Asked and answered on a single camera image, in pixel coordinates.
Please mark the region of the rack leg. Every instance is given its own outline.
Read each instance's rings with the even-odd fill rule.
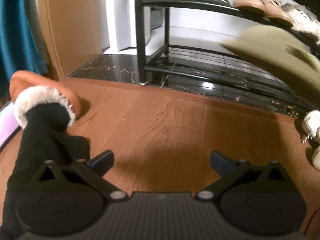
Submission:
[[[135,0],[135,15],[136,15],[136,37],[137,37],[137,60],[139,71],[139,84],[147,84],[146,66],[146,48],[144,38],[144,8],[142,0]]]
[[[164,44],[169,45],[170,36],[170,8],[164,9]],[[166,55],[169,54],[169,49],[164,52]]]

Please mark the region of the wooden panel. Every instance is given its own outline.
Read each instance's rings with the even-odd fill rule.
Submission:
[[[300,142],[291,117],[167,89],[71,78],[63,83],[76,90],[86,106],[68,132],[90,139],[92,157],[112,149],[115,165],[105,179],[129,193],[195,193],[219,179],[209,165],[209,155],[217,149],[257,165],[280,160],[307,202],[301,231],[320,207],[320,171],[308,162],[310,145]],[[0,159],[5,180],[19,136],[0,154],[13,156]]]
[[[101,54],[97,0],[39,0],[39,19],[51,65],[61,79]]]

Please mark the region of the silver screw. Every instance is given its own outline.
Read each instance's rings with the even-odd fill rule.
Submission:
[[[110,197],[113,199],[123,199],[127,196],[127,194],[121,190],[116,190],[111,192]]]
[[[198,197],[201,199],[211,199],[213,198],[213,193],[209,190],[203,190],[198,193]]]

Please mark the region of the round black disc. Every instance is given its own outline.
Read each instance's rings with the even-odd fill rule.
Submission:
[[[284,192],[286,182],[260,181],[231,188],[221,198],[223,215],[250,234],[281,236],[298,230],[306,204],[298,192]]]
[[[74,187],[67,193],[22,193],[16,206],[20,221],[28,231],[42,236],[83,230],[101,214],[103,198],[87,186]]]

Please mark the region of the purple object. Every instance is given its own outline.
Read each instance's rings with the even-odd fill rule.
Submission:
[[[0,149],[18,127],[19,124],[14,117],[13,103],[11,102],[0,112]]]

